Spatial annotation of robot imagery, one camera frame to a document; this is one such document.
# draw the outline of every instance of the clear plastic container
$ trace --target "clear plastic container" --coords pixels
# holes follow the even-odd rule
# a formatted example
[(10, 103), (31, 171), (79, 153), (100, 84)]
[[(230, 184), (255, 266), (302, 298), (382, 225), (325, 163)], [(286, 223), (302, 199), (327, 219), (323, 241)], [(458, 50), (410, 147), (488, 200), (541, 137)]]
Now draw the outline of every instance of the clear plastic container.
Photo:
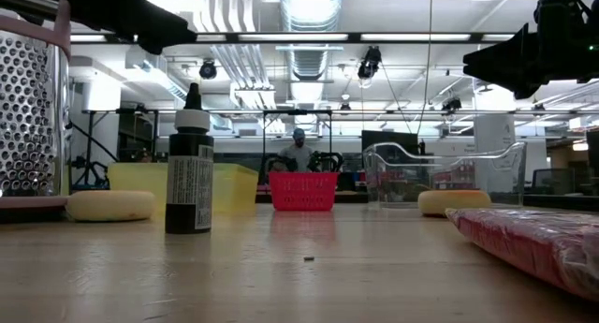
[(393, 142), (363, 152), (370, 208), (415, 208), (430, 190), (481, 190), (494, 206), (522, 206), (526, 143), (459, 156), (410, 154)]

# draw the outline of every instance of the yellow sponge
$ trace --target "yellow sponge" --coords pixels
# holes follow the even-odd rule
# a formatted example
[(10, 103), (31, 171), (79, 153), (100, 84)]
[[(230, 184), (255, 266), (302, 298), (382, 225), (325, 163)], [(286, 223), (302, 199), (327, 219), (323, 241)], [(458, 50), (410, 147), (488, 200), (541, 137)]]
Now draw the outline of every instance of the yellow sponge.
[(141, 191), (83, 191), (68, 198), (67, 214), (76, 221), (128, 221), (147, 219), (155, 198)]
[(446, 209), (490, 207), (490, 197), (483, 191), (426, 191), (418, 196), (418, 208), (424, 215), (446, 216)]

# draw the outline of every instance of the red plastic basket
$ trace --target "red plastic basket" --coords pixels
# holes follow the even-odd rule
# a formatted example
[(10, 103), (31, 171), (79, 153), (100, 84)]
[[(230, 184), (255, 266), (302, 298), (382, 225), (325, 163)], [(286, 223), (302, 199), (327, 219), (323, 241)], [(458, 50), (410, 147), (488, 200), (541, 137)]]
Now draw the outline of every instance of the red plastic basket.
[(338, 175), (337, 172), (272, 172), (272, 205), (277, 211), (330, 211), (335, 203)]

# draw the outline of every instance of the plastic wrap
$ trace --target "plastic wrap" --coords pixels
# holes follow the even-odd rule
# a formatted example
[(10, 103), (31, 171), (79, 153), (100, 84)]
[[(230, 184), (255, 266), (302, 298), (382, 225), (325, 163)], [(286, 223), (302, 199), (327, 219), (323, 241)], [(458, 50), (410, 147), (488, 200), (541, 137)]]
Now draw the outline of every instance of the plastic wrap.
[(447, 210), (467, 238), (515, 267), (599, 301), (599, 216), (524, 210)]

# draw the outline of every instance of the white pillar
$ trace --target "white pillar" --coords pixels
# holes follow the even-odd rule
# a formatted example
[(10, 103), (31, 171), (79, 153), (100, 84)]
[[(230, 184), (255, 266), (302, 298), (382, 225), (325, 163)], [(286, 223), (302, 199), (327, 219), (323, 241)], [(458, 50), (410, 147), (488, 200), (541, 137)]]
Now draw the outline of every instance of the white pillar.
[[(82, 113), (84, 110), (116, 110), (121, 105), (121, 84), (112, 79), (96, 79), (84, 83), (77, 83), (75, 86), (70, 117), (73, 124), (83, 129), (88, 134), (90, 114)], [(97, 113), (94, 116), (94, 129), (92, 137), (106, 147), (112, 154), (117, 155), (118, 134), (119, 134), (119, 115), (108, 114), (103, 117), (103, 113)], [(91, 162), (99, 162), (108, 165), (114, 160), (109, 154), (104, 152), (99, 146), (92, 143)], [(75, 160), (78, 155), (83, 157), (87, 153), (87, 137), (81, 132), (73, 131), (73, 140), (71, 143), (71, 157)], [(96, 169), (100, 176), (103, 172), (100, 168)], [(83, 174), (83, 169), (73, 169), (72, 182), (74, 183)], [(90, 174), (89, 184), (95, 182), (94, 175)]]
[[(490, 91), (476, 88), (473, 98), (475, 110), (514, 110), (514, 95), (498, 86), (489, 85)], [(477, 153), (507, 148), (516, 141), (514, 115), (481, 114), (475, 117), (475, 147)], [(481, 159), (476, 161), (476, 187), (488, 193), (510, 193), (514, 189), (511, 160)]]

